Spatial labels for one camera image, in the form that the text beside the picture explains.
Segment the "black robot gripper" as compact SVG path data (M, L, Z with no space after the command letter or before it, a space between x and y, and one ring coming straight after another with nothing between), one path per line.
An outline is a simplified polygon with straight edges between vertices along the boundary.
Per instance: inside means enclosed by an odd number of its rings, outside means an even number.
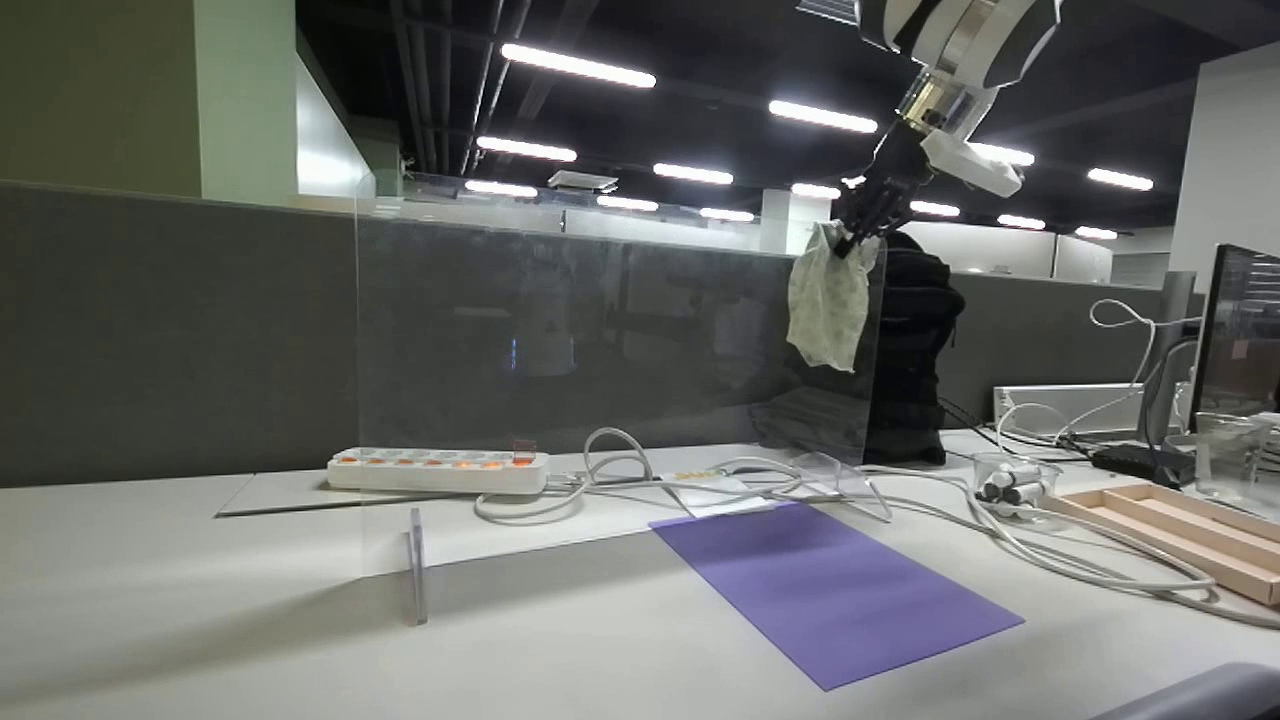
M925 136L895 121L873 147L873 159L858 187L836 198L836 220L843 228L839 247L858 247L873 234L895 231L910 214L910 198L932 178L925 155Z

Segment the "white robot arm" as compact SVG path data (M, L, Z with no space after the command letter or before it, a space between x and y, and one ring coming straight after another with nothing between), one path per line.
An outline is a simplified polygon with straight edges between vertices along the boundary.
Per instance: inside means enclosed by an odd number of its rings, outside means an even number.
M951 177L991 196L1017 196L1026 177L1010 159L984 159L973 130L996 97L1026 80L1051 30L1063 0L849 0L858 30L917 64L895 122L873 147L864 178L843 187L836 220L843 238L886 238L904 222L910 198Z

